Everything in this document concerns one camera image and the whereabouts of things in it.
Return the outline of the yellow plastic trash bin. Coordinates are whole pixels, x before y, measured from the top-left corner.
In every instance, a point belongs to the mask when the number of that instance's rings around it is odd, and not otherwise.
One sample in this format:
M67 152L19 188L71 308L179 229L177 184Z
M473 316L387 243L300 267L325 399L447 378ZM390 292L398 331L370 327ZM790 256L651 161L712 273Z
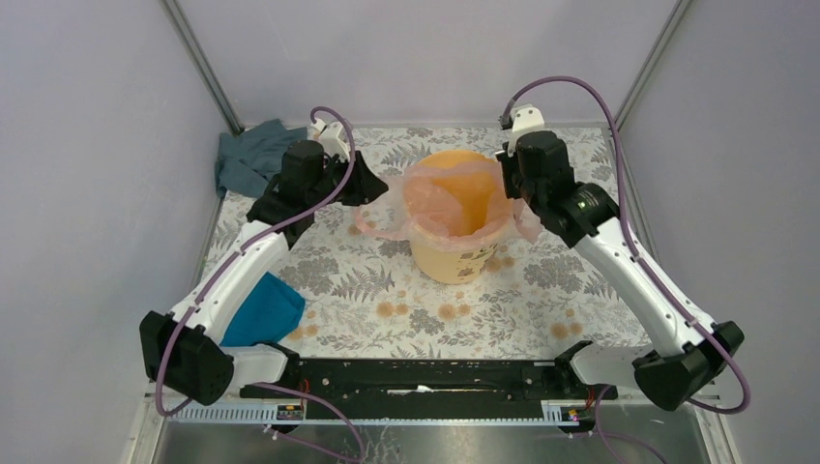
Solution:
M447 284L478 277L513 229L498 161L467 150L430 155L405 171L407 237L419 269Z

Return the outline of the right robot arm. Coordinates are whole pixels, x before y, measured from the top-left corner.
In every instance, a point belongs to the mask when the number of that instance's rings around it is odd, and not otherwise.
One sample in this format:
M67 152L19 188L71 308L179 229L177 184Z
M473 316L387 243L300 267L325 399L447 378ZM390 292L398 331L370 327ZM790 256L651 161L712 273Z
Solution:
M548 232L590 263L650 338L645 346L621 348L576 343L556 360L559 393L578 398L593 385L625 387L674 411L736 367L741 328L716 322L646 256L607 191L575 180L567 144L554 132L525 133L504 143L496 159L506 195L523 200Z

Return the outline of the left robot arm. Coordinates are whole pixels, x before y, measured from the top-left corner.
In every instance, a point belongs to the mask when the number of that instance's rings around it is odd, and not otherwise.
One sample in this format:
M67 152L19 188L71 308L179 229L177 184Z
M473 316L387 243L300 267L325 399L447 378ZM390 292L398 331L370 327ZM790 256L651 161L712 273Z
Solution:
M259 384L278 397L294 393L301 374L278 342L297 328L306 300L272 269L317 210L336 202L363 206L387 189L352 142L292 143L217 266L167 312L141 320L157 411L170 417L192 402L211 405Z

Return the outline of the pink plastic trash bag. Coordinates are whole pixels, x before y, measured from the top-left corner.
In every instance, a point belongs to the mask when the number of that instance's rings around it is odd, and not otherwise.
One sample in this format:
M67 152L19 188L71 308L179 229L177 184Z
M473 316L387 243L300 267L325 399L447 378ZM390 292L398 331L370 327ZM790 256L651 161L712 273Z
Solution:
M455 251L507 239L533 243L542 232L524 201L506 195L501 165L492 159L452 167L420 161L383 181L388 191L354 210L355 225L371 237Z

